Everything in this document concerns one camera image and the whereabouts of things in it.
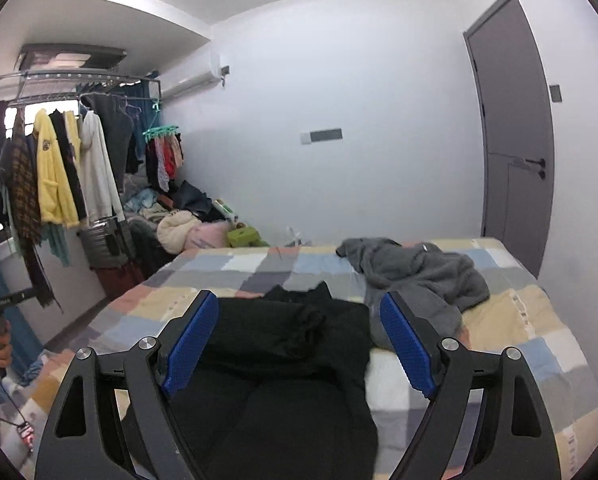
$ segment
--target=white hoodie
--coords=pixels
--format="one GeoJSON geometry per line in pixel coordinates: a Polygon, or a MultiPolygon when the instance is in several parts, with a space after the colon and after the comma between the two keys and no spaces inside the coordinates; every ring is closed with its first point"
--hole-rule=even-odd
{"type": "Polygon", "coordinates": [[[124,212],[110,168],[102,121],[94,112],[86,114],[79,138],[82,141],[81,184],[88,221],[92,224],[110,216],[113,210],[117,218],[123,220],[124,212]]]}

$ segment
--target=metal screw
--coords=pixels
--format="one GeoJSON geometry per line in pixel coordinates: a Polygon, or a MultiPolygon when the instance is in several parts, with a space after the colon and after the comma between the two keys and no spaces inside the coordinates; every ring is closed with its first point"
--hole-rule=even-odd
{"type": "Polygon", "coordinates": [[[506,355],[513,361],[518,361],[521,359],[521,352],[519,351],[519,348],[514,348],[513,346],[506,350],[506,355]]]}
{"type": "Polygon", "coordinates": [[[148,350],[157,344],[157,339],[154,337],[144,337],[139,340],[139,348],[141,350],[148,350]]]}
{"type": "Polygon", "coordinates": [[[459,348],[459,343],[456,339],[452,339],[451,337],[446,337],[443,341],[441,341],[441,346],[444,347],[446,350],[450,352],[454,352],[459,348]]]}
{"type": "Polygon", "coordinates": [[[75,355],[77,356],[77,359],[82,360],[90,357],[90,354],[92,354],[92,350],[85,346],[84,348],[79,348],[75,355]]]}

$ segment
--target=pink pillow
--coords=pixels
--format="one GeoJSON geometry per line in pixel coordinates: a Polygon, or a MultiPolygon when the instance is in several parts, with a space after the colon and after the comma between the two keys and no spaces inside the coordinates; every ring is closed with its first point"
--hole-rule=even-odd
{"type": "Polygon", "coordinates": [[[228,247],[227,233],[230,229],[228,222],[219,221],[194,226],[186,235],[183,250],[192,248],[220,249],[228,247]]]}

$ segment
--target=window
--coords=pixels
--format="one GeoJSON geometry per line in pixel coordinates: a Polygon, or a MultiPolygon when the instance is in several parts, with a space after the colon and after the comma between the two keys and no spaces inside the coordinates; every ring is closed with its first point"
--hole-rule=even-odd
{"type": "MultiPolygon", "coordinates": [[[[35,115],[37,112],[41,110],[41,108],[45,108],[47,111],[51,112],[53,110],[59,110],[60,112],[73,112],[75,115],[79,113],[79,104],[77,101],[55,101],[55,102],[47,102],[47,103],[39,103],[34,105],[27,105],[24,110],[24,122],[26,123],[25,126],[25,133],[29,135],[32,133],[32,127],[35,122],[35,115]]],[[[12,126],[15,122],[15,116],[17,115],[16,108],[7,108],[6,116],[4,117],[4,126],[6,126],[6,137],[12,137],[12,126]]],[[[10,237],[10,233],[8,229],[4,230],[3,226],[0,226],[0,243],[7,240],[10,237]]]]}

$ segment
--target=door handle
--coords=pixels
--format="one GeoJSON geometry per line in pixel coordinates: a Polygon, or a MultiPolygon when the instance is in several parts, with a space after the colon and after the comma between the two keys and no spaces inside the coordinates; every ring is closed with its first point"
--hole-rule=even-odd
{"type": "Polygon", "coordinates": [[[544,158],[540,158],[539,160],[532,160],[531,158],[524,158],[524,160],[528,164],[537,164],[538,166],[541,166],[542,170],[545,170],[545,159],[544,158]]]}

